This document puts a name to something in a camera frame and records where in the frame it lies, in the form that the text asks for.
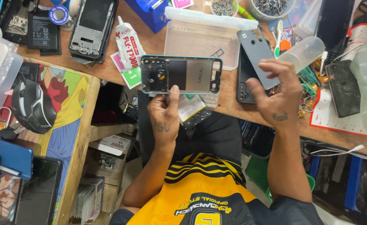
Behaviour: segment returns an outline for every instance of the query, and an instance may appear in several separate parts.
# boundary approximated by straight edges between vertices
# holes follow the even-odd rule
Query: toothbrush
[[[282,35],[283,26],[284,26],[284,24],[282,23],[282,20],[280,20],[277,24],[277,27],[276,27],[277,43],[275,45],[275,52],[274,52],[274,56],[275,56],[276,59],[278,59],[278,56],[280,56],[280,42],[281,42],[281,35]]]

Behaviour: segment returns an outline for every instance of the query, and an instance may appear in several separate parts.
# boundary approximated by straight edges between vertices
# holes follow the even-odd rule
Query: black pants
[[[147,104],[152,100],[148,94],[138,91],[139,143],[143,166],[149,161],[154,150],[154,136]],[[242,150],[240,120],[218,112],[195,127],[191,140],[180,126],[172,161],[182,160],[192,153],[211,153],[240,165]]]

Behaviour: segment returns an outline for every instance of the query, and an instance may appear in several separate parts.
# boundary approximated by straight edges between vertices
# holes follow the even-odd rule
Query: bowl of screws
[[[296,0],[248,0],[248,9],[259,22],[269,22],[286,16],[295,4]]]
[[[211,12],[217,16],[235,16],[238,13],[238,0],[211,0]]]

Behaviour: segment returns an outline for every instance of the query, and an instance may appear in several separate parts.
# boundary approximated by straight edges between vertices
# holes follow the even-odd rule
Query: blue tape roll
[[[54,12],[56,10],[62,10],[64,12],[64,18],[62,20],[57,20],[56,18],[54,18]],[[66,23],[67,19],[68,19],[68,16],[69,16],[69,12],[68,12],[68,9],[64,6],[53,6],[50,11],[49,11],[49,18],[50,18],[50,21],[54,24],[57,24],[57,25],[62,25],[64,23]]]

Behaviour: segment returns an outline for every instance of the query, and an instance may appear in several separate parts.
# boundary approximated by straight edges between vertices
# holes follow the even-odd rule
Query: blue crate
[[[155,34],[169,21],[164,15],[168,0],[125,0],[125,2]]]

